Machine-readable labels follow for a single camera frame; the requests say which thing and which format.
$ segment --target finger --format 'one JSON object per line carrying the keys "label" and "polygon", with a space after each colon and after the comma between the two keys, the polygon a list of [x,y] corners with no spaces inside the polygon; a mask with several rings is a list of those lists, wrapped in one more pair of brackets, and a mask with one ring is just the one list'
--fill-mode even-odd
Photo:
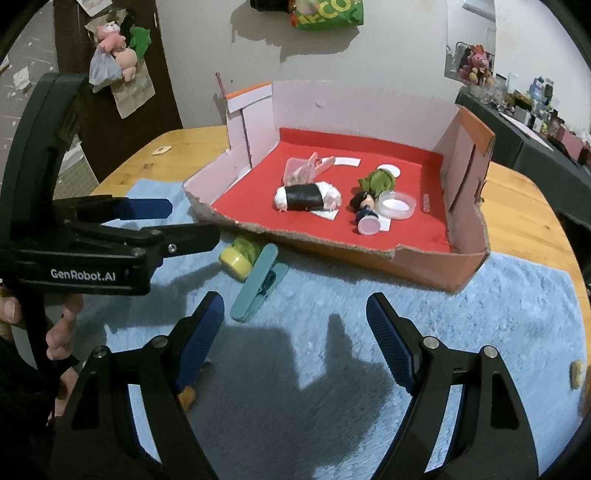
{"label": "finger", "polygon": [[71,353],[70,345],[64,345],[59,348],[48,348],[47,358],[49,360],[63,360],[64,358],[68,358]]}
{"label": "finger", "polygon": [[0,296],[0,320],[16,325],[21,321],[21,318],[21,306],[16,298]]}
{"label": "finger", "polygon": [[72,341],[72,331],[76,327],[76,322],[69,322],[62,317],[45,336],[45,341],[50,350],[58,349]]}
{"label": "finger", "polygon": [[74,295],[69,295],[64,302],[63,317],[67,321],[71,322],[78,316],[83,307],[84,299],[81,294],[77,293]]}
{"label": "finger", "polygon": [[10,343],[14,343],[14,338],[12,337],[12,329],[10,325],[4,322],[0,322],[0,337],[4,338],[6,341]]}
{"label": "finger", "polygon": [[63,373],[63,375],[60,377],[60,380],[60,394],[56,398],[56,417],[61,417],[64,414],[66,404],[70,399],[70,394],[74,390],[74,386],[76,385],[76,381],[78,380],[78,374],[73,368],[69,368]]}

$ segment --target pink lid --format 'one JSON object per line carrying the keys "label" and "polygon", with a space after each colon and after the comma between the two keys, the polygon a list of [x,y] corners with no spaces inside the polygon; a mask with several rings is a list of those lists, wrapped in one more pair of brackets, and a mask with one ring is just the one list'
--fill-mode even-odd
{"label": "pink lid", "polygon": [[375,235],[379,232],[379,220],[373,215],[363,217],[357,224],[357,230],[361,235]]}

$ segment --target blue gripper pad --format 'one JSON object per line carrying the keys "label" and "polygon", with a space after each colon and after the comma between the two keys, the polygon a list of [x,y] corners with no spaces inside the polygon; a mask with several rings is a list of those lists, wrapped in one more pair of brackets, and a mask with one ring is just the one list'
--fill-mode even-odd
{"label": "blue gripper pad", "polygon": [[395,382],[411,393],[416,384],[413,375],[413,356],[380,305],[376,294],[368,298],[365,315]]}
{"label": "blue gripper pad", "polygon": [[168,199],[121,199],[114,208],[119,220],[168,218],[173,204]]}
{"label": "blue gripper pad", "polygon": [[[199,310],[203,309],[203,306],[204,311],[199,315]],[[223,316],[222,296],[219,293],[210,292],[189,319],[190,324],[191,321],[198,323],[178,354],[178,374],[174,382],[179,392],[197,380],[209,349],[223,323]]]}

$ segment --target white round lid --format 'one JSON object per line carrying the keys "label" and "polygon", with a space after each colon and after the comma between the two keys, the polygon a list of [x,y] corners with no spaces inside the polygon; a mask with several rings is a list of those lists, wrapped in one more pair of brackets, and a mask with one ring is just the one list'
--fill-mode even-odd
{"label": "white round lid", "polygon": [[375,235],[379,232],[379,228],[379,220],[373,215],[363,217],[357,224],[357,230],[361,235]]}
{"label": "white round lid", "polygon": [[390,165],[388,163],[385,163],[384,165],[380,165],[378,167],[378,170],[389,171],[392,175],[394,175],[395,179],[397,179],[400,176],[400,168],[398,168],[396,165]]}

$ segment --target yellow toy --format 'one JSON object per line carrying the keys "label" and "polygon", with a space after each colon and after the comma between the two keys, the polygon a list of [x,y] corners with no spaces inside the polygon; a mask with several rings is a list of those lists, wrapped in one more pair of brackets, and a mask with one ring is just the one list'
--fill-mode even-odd
{"label": "yellow toy", "polygon": [[241,282],[246,281],[261,255],[261,246],[245,236],[239,236],[220,253],[219,261]]}

